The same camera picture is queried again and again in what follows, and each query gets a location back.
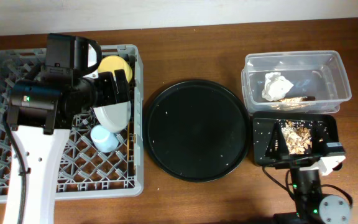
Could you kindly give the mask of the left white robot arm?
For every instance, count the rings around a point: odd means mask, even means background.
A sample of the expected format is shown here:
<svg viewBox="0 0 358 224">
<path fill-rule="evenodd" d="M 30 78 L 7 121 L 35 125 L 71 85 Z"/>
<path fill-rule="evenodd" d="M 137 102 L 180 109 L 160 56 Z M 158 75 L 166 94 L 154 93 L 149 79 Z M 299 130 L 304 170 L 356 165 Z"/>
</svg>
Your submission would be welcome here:
<svg viewBox="0 0 358 224">
<path fill-rule="evenodd" d="M 17 81 L 3 116 L 12 144 L 5 223 L 52 223 L 60 160 L 73 118 L 93 110 L 109 133 L 131 118 L 123 69 L 99 72 L 100 45 L 84 37 L 49 34 L 45 62 Z"/>
</svg>

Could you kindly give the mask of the brown wooden chopstick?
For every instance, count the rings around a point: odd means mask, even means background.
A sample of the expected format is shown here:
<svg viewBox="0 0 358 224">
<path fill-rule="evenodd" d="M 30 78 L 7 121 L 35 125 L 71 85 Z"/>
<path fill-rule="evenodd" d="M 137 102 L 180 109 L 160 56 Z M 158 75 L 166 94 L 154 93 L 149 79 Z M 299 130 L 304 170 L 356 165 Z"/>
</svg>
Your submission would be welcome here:
<svg viewBox="0 0 358 224">
<path fill-rule="evenodd" d="M 131 124 L 129 123 L 128 125 L 127 125 L 127 128 L 126 128 L 126 130 L 127 130 L 127 137 L 126 137 L 126 149 L 127 149 L 127 152 L 126 152 L 126 161 L 127 161 L 127 163 L 130 161 L 130 142 L 131 142 L 131 140 L 130 140 L 130 136 L 131 136 Z"/>
<path fill-rule="evenodd" d="M 133 142 L 133 170 L 134 170 L 134 174 L 136 174 L 136 134 L 132 135 L 132 142 Z"/>
</svg>

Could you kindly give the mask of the yellow bowl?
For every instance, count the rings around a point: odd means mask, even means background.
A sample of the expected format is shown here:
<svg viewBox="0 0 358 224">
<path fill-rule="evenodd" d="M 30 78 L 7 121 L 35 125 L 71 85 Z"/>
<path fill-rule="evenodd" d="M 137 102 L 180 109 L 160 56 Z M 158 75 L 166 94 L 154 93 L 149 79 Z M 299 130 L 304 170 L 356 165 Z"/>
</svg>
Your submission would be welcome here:
<svg viewBox="0 0 358 224">
<path fill-rule="evenodd" d="M 120 56 L 110 55 L 102 59 L 98 67 L 98 73 L 111 72 L 115 75 L 116 70 L 124 70 L 126 79 L 130 83 L 133 72 L 130 65 Z"/>
</svg>

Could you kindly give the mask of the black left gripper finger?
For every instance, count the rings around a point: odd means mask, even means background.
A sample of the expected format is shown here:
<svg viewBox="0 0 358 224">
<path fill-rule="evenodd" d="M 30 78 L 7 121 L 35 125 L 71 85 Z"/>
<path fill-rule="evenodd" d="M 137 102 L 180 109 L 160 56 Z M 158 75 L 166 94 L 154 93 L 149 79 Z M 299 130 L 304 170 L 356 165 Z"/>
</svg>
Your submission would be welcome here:
<svg viewBox="0 0 358 224">
<path fill-rule="evenodd" d="M 114 74 L 114 95 L 116 103 L 124 103 L 129 101 L 130 90 L 125 71 L 123 69 L 115 70 Z"/>
<path fill-rule="evenodd" d="M 101 97 L 101 105 L 113 105 L 116 104 L 116 84 L 114 81 L 114 76 L 112 72 L 102 72 L 99 74 L 101 79 L 100 84 L 100 97 Z"/>
</svg>

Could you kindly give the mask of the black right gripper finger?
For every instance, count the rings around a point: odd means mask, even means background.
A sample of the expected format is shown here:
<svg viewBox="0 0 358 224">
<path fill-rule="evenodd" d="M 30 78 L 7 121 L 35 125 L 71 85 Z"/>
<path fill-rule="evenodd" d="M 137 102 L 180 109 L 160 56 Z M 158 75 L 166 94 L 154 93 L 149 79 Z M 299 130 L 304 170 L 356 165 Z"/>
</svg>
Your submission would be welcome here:
<svg viewBox="0 0 358 224">
<path fill-rule="evenodd" d="M 266 157 L 288 157 L 289 151 L 279 123 L 273 126 L 272 137 L 265 152 Z"/>
<path fill-rule="evenodd" d="M 312 146 L 311 153 L 312 155 L 323 154 L 324 144 L 326 139 L 325 126 L 318 121 L 312 122 L 311 127 L 311 137 L 312 137 Z"/>
</svg>

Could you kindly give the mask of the light blue plastic cup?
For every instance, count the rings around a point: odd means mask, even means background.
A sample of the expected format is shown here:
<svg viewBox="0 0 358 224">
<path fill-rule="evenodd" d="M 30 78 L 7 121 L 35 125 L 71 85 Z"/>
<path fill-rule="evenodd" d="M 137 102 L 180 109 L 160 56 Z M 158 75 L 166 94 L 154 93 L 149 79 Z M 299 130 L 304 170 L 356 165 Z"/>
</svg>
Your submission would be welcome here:
<svg viewBox="0 0 358 224">
<path fill-rule="evenodd" d="M 119 146 L 119 140 L 114 133 L 108 131 L 100 124 L 91 130 L 90 136 L 97 150 L 103 153 L 112 152 Z"/>
</svg>

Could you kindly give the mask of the grey round plate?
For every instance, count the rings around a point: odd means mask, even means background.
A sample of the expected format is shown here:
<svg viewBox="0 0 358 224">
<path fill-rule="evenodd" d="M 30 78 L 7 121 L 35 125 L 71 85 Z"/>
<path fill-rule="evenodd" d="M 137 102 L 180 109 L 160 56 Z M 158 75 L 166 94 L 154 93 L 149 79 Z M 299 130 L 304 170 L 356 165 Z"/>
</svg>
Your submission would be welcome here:
<svg viewBox="0 0 358 224">
<path fill-rule="evenodd" d="M 112 133 L 119 133 L 127 127 L 131 118 L 130 101 L 93 108 L 99 123 Z"/>
</svg>

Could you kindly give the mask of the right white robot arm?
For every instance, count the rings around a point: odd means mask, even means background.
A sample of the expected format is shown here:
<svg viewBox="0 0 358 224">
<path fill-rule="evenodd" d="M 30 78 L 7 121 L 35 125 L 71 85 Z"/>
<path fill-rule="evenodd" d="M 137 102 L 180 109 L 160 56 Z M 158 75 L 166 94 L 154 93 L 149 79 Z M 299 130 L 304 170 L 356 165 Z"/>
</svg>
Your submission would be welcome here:
<svg viewBox="0 0 358 224">
<path fill-rule="evenodd" d="M 269 167 L 285 169 L 285 182 L 280 185 L 295 204 L 295 211 L 276 213 L 273 223 L 348 223 L 352 197 L 337 186 L 330 187 L 338 195 L 326 194 L 320 177 L 342 166 L 345 150 L 331 139 L 319 121 L 308 124 L 286 120 L 273 127 L 272 148 L 268 155 L 275 159 Z"/>
</svg>

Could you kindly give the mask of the food scraps pile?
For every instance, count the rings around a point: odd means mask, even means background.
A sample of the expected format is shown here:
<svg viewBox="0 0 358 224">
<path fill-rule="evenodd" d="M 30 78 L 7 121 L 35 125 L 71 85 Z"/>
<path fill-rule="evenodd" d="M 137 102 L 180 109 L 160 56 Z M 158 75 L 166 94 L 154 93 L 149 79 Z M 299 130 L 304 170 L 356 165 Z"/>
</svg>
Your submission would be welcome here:
<svg viewBox="0 0 358 224">
<path fill-rule="evenodd" d="M 307 154 L 312 149 L 311 130 L 303 124 L 286 120 L 281 132 L 289 155 Z"/>
</svg>

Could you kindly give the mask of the white paper napkin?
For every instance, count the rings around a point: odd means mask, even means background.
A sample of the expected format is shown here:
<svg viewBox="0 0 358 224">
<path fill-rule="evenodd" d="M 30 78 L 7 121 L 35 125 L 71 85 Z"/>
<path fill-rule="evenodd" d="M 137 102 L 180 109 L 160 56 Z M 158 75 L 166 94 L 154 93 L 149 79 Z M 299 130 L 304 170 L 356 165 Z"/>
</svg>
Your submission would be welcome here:
<svg viewBox="0 0 358 224">
<path fill-rule="evenodd" d="M 266 73 L 262 98 L 267 101 L 282 100 L 293 86 L 280 72 Z"/>
</svg>

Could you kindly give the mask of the gold foil snack wrapper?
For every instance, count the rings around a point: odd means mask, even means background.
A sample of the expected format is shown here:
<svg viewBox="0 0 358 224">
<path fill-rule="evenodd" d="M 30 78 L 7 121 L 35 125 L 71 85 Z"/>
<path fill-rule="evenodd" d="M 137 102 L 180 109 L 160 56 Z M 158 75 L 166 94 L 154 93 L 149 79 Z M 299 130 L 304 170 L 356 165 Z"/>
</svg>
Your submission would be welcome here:
<svg viewBox="0 0 358 224">
<path fill-rule="evenodd" d="M 293 98 L 283 98 L 276 101 L 276 105 L 273 105 L 272 108 L 275 110 L 295 110 L 298 108 L 304 108 L 308 106 L 307 101 L 315 101 L 314 96 L 298 96 Z"/>
</svg>

